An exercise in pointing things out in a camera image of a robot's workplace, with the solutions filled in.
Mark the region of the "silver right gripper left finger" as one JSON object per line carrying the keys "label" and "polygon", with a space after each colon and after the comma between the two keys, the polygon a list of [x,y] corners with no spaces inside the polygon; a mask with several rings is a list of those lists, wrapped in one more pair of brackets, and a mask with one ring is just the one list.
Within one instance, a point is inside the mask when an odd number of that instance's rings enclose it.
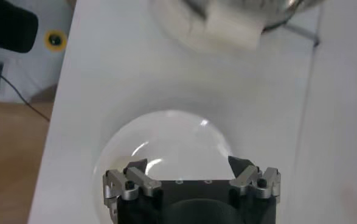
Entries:
{"label": "silver right gripper left finger", "polygon": [[155,197],[162,189],[162,182],[146,175],[147,159],[131,161],[123,171],[106,170],[103,174],[103,203],[108,208],[110,219],[118,219],[118,199],[133,201],[140,191],[146,197]]}

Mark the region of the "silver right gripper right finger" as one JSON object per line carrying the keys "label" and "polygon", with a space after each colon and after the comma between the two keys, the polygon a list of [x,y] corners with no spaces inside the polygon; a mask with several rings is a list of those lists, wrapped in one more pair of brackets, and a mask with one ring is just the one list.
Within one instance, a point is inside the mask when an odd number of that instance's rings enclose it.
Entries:
{"label": "silver right gripper right finger", "polygon": [[234,179],[229,185],[237,190],[239,196],[247,194],[259,199],[274,197],[280,200],[281,173],[277,168],[268,167],[264,172],[248,159],[228,156]]}

